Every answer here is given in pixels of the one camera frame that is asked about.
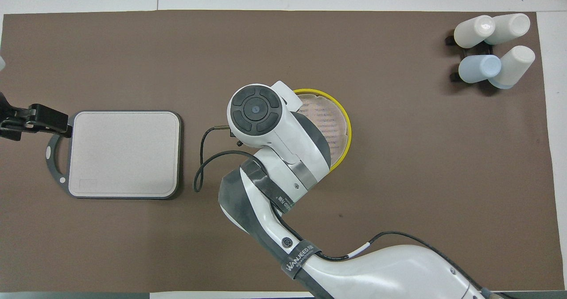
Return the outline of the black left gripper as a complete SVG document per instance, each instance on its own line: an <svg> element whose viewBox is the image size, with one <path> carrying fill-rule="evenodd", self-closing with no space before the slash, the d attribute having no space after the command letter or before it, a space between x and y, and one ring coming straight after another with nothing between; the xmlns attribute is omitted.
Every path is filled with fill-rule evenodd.
<svg viewBox="0 0 567 299"><path fill-rule="evenodd" d="M68 122L68 115L44 105L33 104L28 109L14 107L0 92L0 137L20 141L22 133L30 131L31 133L50 133L71 138L73 126ZM26 123L31 126L27 128L28 131L26 131Z"/></svg>

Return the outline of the yellow bowl with paper liner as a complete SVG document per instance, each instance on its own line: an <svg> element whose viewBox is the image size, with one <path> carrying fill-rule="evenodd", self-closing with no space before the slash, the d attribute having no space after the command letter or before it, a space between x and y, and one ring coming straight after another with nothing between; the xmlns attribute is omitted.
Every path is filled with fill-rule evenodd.
<svg viewBox="0 0 567 299"><path fill-rule="evenodd" d="M330 147L330 171L346 158L352 143L352 124L346 109L332 95L318 89L296 89L302 102L299 113L322 132Z"/></svg>

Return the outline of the brown table mat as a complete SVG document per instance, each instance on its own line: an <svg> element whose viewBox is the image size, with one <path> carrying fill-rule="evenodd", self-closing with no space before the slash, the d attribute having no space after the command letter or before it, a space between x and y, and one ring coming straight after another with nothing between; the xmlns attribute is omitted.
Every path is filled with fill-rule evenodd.
<svg viewBox="0 0 567 299"><path fill-rule="evenodd" d="M50 135L0 138L0 291L301 291L218 204L223 156L192 190L201 136L244 85L330 93L342 164L285 221L332 256L375 234L424 239L494 290L564 287L541 56L518 85L453 84L451 12L142 11L6 15L0 92L18 107L170 110L184 125L171 200L76 199Z"/></svg>

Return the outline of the light blue plastic cup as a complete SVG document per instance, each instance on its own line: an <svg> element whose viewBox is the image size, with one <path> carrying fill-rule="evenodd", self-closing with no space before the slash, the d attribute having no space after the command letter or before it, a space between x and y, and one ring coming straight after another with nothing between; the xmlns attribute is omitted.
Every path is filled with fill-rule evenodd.
<svg viewBox="0 0 567 299"><path fill-rule="evenodd" d="M460 62L458 74L462 81L472 84L496 77L501 69L501 60L496 55L469 55Z"/></svg>

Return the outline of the white plastic cup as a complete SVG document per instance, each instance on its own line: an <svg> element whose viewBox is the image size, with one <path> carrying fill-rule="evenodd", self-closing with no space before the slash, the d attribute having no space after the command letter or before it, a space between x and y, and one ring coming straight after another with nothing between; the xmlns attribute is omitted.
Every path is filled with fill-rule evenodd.
<svg viewBox="0 0 567 299"><path fill-rule="evenodd" d="M512 41L525 35L531 26L531 20L526 14L507 14L492 17L495 29L484 42L489 45L498 45Z"/></svg>
<svg viewBox="0 0 567 299"><path fill-rule="evenodd" d="M510 89L523 77L536 59L535 52L526 46L512 47L502 58L501 70L488 82L498 89Z"/></svg>
<svg viewBox="0 0 567 299"><path fill-rule="evenodd" d="M495 21L491 16L480 15L459 23L455 27L454 40L456 45L468 49L490 37L495 28Z"/></svg>

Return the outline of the black cup rack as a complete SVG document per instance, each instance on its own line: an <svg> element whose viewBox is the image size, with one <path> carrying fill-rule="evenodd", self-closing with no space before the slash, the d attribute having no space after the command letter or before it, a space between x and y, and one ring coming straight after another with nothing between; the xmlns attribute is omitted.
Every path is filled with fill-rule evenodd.
<svg viewBox="0 0 567 299"><path fill-rule="evenodd" d="M445 45L457 47L460 51L460 59L463 60L469 55L494 55L493 46L481 41L476 46L465 48L457 45L453 35L445 38ZM454 71L449 76L451 82L465 83L457 71Z"/></svg>

